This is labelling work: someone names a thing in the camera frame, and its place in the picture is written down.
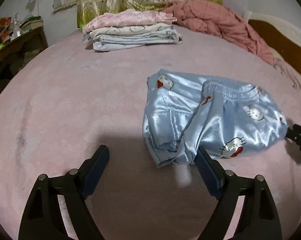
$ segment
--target wooden headboard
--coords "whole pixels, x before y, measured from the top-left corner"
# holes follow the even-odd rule
[[[294,69],[301,74],[301,47],[282,35],[273,25],[260,20],[248,23],[257,33],[273,47]]]

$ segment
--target white folded clothing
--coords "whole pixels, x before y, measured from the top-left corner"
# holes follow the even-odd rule
[[[143,26],[124,26],[124,27],[104,27],[93,30],[89,33],[89,36],[94,39],[98,35],[101,34],[109,34],[109,35],[135,35],[135,34],[143,34],[149,33],[153,31],[160,31],[169,27],[168,24],[165,23],[157,23],[154,25],[143,25]]]
[[[177,44],[180,41],[182,41],[181,36],[171,25],[160,31],[136,35],[98,35],[94,38],[93,49],[97,51],[110,51],[135,48],[149,44]]]

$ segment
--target bed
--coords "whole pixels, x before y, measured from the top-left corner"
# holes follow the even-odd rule
[[[217,201],[195,167],[186,187],[176,181],[172,165],[157,169],[142,136],[147,77],[161,68],[254,83],[272,95],[289,123],[301,124],[301,91],[289,77],[218,37],[176,29],[182,44],[105,53],[86,49],[82,34],[72,33],[32,60],[1,93],[0,223],[13,240],[37,176],[79,167],[100,144],[109,147],[110,161],[86,204],[105,239],[197,239]],[[239,176],[266,178],[288,239],[301,221],[298,146],[283,140],[266,152],[220,163]],[[76,239],[62,199],[60,204]]]

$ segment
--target light blue satin pajamas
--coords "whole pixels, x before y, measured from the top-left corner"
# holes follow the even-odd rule
[[[213,159],[248,156],[287,133],[284,115],[257,86],[165,70],[147,83],[143,136],[158,167],[193,163],[199,145]]]

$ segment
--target elastic waistband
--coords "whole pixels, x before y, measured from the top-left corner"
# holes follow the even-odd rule
[[[252,84],[230,81],[219,83],[207,80],[203,83],[204,94],[209,92],[221,93],[227,100],[252,100],[259,97],[260,89]]]

